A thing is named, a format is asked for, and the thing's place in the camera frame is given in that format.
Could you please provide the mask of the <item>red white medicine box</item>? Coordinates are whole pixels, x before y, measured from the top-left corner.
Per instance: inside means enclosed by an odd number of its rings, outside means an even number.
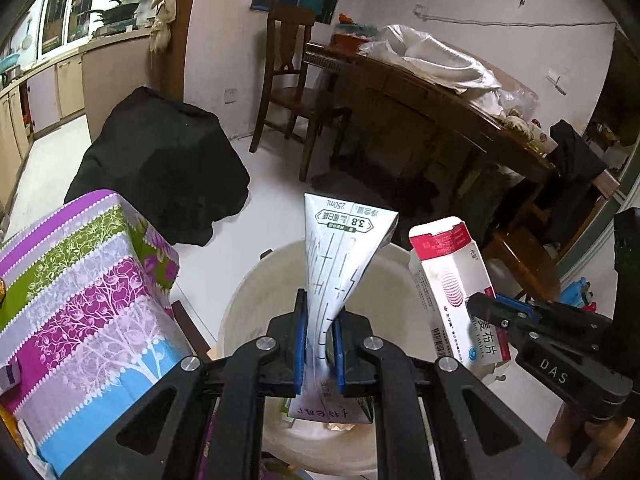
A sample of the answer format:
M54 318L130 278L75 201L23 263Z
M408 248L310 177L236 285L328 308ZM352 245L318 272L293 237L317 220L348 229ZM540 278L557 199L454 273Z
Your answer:
M488 382L511 359L506 331L469 314L466 300L495 296L465 222L442 218L409 230L409 270L430 323L436 356L451 356Z

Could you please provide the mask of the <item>white green milk carton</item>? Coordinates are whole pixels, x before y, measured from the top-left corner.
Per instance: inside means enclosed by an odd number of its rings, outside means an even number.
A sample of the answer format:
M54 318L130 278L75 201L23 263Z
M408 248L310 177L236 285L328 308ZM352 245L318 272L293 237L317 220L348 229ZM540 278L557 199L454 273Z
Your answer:
M305 195L307 328L303 385L288 414L328 424L368 424L367 403L346 398L329 357L332 325L356 290L378 248L397 226L396 211Z

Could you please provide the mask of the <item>kitchen counter cabinets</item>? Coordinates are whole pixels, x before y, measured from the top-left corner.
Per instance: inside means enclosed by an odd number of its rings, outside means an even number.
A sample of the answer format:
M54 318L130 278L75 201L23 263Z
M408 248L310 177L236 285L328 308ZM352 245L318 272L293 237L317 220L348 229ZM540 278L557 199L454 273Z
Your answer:
M1 208L12 203L32 141L84 115L92 140L111 111L149 82L149 29L99 37L1 91Z

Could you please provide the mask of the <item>white plastic bucket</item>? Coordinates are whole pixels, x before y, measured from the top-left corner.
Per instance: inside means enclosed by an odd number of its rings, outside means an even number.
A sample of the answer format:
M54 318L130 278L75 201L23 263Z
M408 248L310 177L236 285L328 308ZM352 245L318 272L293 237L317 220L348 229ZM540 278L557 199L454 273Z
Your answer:
M393 244L380 249L348 300L347 310L368 318L375 335L397 344L408 356L432 362L435 345L409 260L409 253ZM272 318L293 310L296 292L305 286L305 244L301 240L265 256L239 284L224 312L219 352L230 356L242 344L262 336ZM266 400L264 451L317 474L376 474L372 425L329 430L321 422L288 424L281 405L277 399Z

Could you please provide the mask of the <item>wooden stool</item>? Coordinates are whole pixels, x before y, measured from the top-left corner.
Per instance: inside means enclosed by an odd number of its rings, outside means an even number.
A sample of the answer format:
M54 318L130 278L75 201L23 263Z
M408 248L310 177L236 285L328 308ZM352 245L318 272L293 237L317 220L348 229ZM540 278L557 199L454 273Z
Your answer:
M563 403L548 432L546 442L555 454L567 458L570 448L582 431L588 437L588 441L596 446L596 454L590 463L575 467L574 471L582 479L594 479L612 460L635 422L633 418L617 415L602 425L596 425L586 422L578 411Z

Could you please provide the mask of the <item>dark wooden dining table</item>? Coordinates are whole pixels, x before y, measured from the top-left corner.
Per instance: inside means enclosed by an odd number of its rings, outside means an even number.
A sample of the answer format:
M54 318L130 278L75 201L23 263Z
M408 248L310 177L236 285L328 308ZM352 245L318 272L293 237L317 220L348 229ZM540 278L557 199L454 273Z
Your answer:
M349 114L328 172L311 180L318 191L427 218L448 214L473 169L495 165L537 184L554 173L500 122L408 70L321 44L308 44L304 59L328 73Z

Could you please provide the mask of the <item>black cloth covered chair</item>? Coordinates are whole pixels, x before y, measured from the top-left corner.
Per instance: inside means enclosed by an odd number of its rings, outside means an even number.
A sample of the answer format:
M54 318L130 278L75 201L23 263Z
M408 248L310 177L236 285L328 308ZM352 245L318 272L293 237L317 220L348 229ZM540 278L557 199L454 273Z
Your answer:
M215 222L243 209L249 186L215 114L139 87L107 117L65 200L111 190L169 244L204 246Z

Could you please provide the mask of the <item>colourful striped tablecloth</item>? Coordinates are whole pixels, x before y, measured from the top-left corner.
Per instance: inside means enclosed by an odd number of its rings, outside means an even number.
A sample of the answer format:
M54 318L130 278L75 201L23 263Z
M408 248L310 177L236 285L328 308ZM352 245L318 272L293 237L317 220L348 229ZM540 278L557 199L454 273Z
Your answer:
M191 349L169 294L179 257L122 196L93 191L1 246L2 406L60 476Z

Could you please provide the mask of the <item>wooden chair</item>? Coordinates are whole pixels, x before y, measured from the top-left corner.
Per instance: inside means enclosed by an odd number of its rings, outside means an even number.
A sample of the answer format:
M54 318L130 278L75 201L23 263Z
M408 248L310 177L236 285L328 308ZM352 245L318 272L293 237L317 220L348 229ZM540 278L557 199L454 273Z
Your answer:
M299 180L308 177L312 152L322 126L320 96L306 86L304 53L311 38L313 10L274 4L267 16L265 73L250 152L258 149L266 127L303 144Z

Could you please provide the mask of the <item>white cloth pile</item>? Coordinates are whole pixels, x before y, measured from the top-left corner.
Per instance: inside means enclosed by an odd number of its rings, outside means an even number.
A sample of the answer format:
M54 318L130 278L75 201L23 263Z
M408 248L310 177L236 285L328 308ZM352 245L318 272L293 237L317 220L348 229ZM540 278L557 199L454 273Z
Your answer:
M406 25L383 27L358 48L358 53L458 93L501 88L494 73L476 58Z

